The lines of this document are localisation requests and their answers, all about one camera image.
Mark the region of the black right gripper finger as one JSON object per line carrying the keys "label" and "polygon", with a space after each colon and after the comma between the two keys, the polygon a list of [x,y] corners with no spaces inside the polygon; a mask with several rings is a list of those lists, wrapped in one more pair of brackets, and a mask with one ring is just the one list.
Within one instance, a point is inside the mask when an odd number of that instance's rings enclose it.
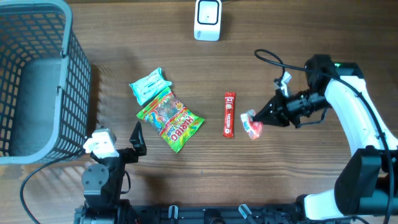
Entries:
{"label": "black right gripper finger", "polygon": [[285,119],[279,119],[275,115],[270,115],[270,116],[258,116],[255,115],[252,120],[254,122],[261,122],[264,125],[269,125],[269,126],[278,126],[278,127],[286,127],[288,126],[288,121]]}
{"label": "black right gripper finger", "polygon": [[256,115],[258,116],[270,116],[270,115],[275,115],[274,110],[277,108],[279,100],[277,99],[276,96],[272,97],[268,103],[263,107],[260,112],[258,112]]}

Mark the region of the red small candy packet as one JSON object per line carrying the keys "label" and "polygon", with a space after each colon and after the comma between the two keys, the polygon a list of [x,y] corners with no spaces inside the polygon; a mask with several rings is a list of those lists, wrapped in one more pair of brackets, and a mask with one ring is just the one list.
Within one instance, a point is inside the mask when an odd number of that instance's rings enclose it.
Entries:
{"label": "red small candy packet", "polygon": [[251,139],[260,138],[263,130],[263,123],[260,121],[253,121],[253,117],[256,115],[254,110],[248,110],[243,114],[240,114],[241,122],[245,132]]}

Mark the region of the Haribo gummy bag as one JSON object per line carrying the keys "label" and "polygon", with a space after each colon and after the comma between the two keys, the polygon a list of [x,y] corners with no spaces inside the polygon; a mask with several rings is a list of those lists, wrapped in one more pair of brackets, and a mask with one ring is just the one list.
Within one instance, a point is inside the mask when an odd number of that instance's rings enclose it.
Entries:
{"label": "Haribo gummy bag", "polygon": [[169,87],[138,112],[137,117],[151,125],[176,153],[205,121],[178,100]]}

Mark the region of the red Nescafe stick sachet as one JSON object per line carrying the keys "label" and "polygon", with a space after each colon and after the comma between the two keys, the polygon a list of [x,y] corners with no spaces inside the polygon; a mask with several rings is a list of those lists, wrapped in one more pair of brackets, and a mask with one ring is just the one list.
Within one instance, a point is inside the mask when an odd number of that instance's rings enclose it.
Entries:
{"label": "red Nescafe stick sachet", "polygon": [[224,94],[224,127],[223,136],[234,138],[234,103],[236,93],[226,92]]}

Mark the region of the teal tissue pack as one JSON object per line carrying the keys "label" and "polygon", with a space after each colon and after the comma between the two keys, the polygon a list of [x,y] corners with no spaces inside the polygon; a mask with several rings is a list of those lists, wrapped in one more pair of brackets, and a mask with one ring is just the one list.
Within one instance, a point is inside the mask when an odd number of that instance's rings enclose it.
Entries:
{"label": "teal tissue pack", "polygon": [[149,75],[129,84],[140,106],[146,104],[151,98],[171,85],[172,82],[164,78],[160,67],[156,68]]}

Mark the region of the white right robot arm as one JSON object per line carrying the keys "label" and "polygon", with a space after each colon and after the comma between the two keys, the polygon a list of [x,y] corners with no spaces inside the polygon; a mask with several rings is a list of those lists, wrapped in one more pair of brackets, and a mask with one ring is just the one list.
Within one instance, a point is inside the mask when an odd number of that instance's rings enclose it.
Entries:
{"label": "white right robot arm", "polygon": [[397,214],[397,139],[372,103],[358,65],[316,54],[302,67],[308,89],[291,94],[287,85],[292,66],[275,54],[267,62],[280,66],[282,76],[274,81],[274,97],[252,120],[300,128],[301,118],[333,109],[348,140],[351,158],[331,190],[300,195],[290,204],[267,205],[265,221],[348,223],[382,216],[388,223]]}

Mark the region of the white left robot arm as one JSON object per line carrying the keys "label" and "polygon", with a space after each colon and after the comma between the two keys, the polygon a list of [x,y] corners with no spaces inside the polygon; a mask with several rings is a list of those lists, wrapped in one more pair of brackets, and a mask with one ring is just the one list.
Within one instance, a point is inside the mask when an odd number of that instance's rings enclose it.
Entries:
{"label": "white left robot arm", "polygon": [[127,224],[140,223],[141,219],[128,199],[121,195],[123,179],[131,178],[125,170],[127,164],[137,163],[147,154],[141,123],[136,123],[129,139],[132,147],[116,149],[116,135],[109,128],[99,128],[86,140],[83,148],[96,161],[82,174],[84,204],[75,210],[74,224]]}

